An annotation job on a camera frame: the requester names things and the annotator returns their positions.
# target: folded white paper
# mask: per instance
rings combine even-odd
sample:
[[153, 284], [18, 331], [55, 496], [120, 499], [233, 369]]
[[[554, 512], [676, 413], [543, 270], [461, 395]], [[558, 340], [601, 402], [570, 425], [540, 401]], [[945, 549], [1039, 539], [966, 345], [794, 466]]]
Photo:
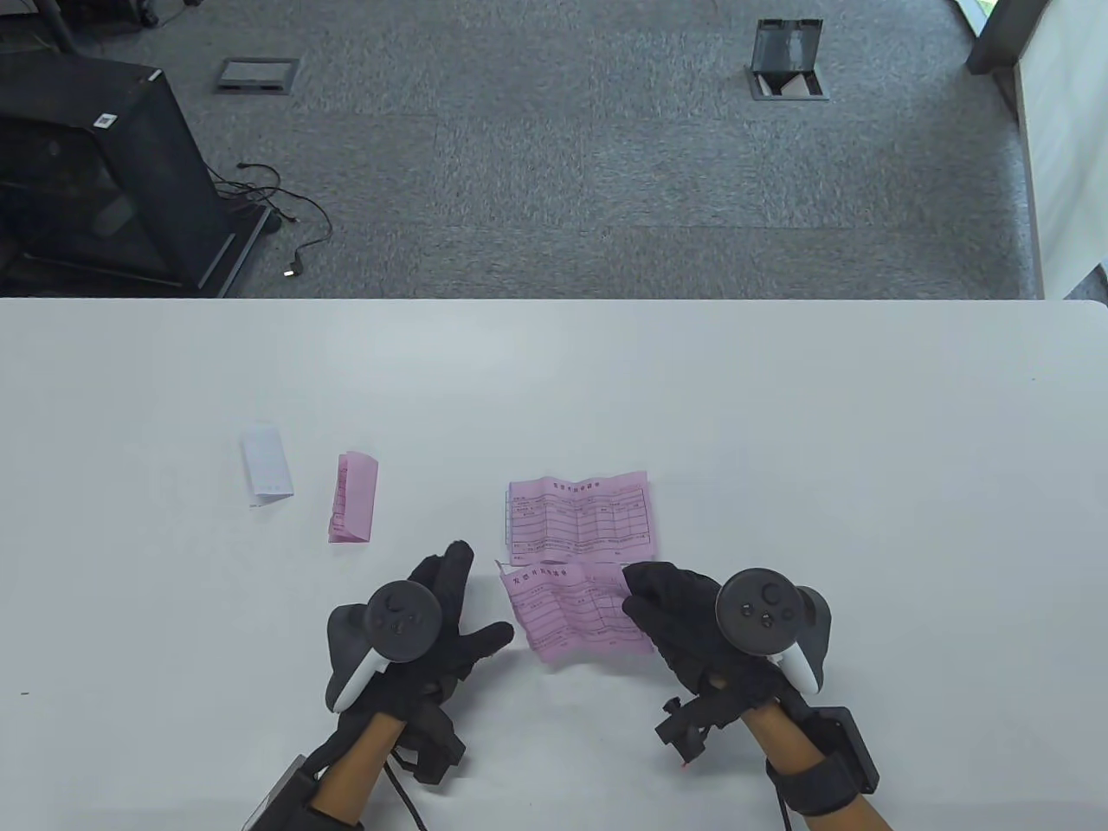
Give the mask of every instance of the folded white paper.
[[293, 478], [275, 424], [253, 424], [243, 433], [243, 460], [250, 504], [267, 505], [293, 495]]

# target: forearm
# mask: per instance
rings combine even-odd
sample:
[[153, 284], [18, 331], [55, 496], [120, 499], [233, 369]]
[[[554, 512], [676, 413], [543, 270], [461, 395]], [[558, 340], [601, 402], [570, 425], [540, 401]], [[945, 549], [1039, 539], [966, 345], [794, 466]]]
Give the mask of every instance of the forearm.
[[[776, 704], [747, 711], [742, 721], [769, 763], [783, 776], [801, 773], [823, 761], [819, 748]], [[892, 831], [864, 797], [834, 813], [804, 819], [811, 831]]]
[[381, 769], [404, 722], [378, 712], [346, 756], [328, 768], [311, 807], [339, 822], [357, 825]]

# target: gloved hand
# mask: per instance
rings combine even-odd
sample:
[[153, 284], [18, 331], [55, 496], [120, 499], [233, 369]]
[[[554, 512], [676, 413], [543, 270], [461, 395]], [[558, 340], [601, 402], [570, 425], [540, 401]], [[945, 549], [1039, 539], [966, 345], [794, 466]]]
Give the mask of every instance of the gloved hand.
[[719, 584], [673, 563], [624, 567], [630, 596], [624, 613], [658, 647], [661, 657], [694, 695], [722, 688], [741, 711], [769, 704], [786, 688], [769, 660], [731, 646], [716, 624]]
[[427, 699], [442, 704], [458, 681], [469, 677], [476, 661], [511, 643], [515, 629], [504, 620], [471, 635], [460, 634], [459, 619], [472, 565], [473, 550], [459, 541], [451, 543], [442, 556], [429, 556], [416, 566], [409, 579], [430, 588], [442, 608], [438, 639], [422, 657], [408, 664], [389, 664], [370, 679], [358, 699], [339, 716], [335, 733], [311, 755], [311, 767], [321, 769], [345, 756], [378, 712], [407, 721]]

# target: pink paper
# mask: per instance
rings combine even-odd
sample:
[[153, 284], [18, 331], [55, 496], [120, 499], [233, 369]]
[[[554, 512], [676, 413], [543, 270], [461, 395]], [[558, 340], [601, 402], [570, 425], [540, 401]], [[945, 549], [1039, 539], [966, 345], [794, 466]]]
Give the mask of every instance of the pink paper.
[[502, 572], [515, 619], [544, 663], [576, 649], [650, 653], [650, 639], [623, 613], [630, 592], [617, 563], [532, 565]]
[[512, 565], [544, 561], [637, 563], [654, 560], [654, 511], [646, 473], [567, 482], [536, 479], [507, 490]]
[[373, 526], [377, 460], [353, 450], [339, 456], [328, 538], [332, 543], [367, 543]]

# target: wrist-mounted device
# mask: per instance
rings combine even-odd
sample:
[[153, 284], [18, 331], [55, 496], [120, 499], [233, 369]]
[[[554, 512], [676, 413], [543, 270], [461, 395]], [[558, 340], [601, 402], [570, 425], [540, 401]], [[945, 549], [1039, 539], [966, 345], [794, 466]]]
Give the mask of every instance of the wrist-mounted device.
[[[310, 831], [305, 825], [304, 809], [319, 789], [318, 777], [327, 766], [321, 759], [325, 748], [326, 746], [317, 749], [307, 758], [297, 757], [246, 821], [243, 831]], [[416, 755], [416, 761], [412, 762], [402, 759], [396, 749], [392, 751], [393, 760], [410, 772], [416, 781], [424, 784], [439, 784], [447, 771], [465, 755], [465, 745], [454, 732], [453, 721], [431, 698], [423, 699], [419, 710], [404, 726], [397, 748]], [[401, 799], [409, 804], [409, 810], [414, 811], [399, 782], [388, 770], [388, 765], [386, 772]]]
[[[873, 793], [880, 774], [854, 717], [845, 707], [809, 707], [794, 689], [779, 699], [781, 709], [827, 759], [796, 776], [782, 776], [766, 762], [766, 772], [783, 806], [804, 817], [822, 817], [850, 804], [859, 793]], [[668, 718], [655, 728], [658, 738], [673, 745], [686, 763], [705, 750], [712, 727], [737, 720], [745, 708], [726, 690], [711, 689], [681, 704], [674, 698], [664, 707]]]

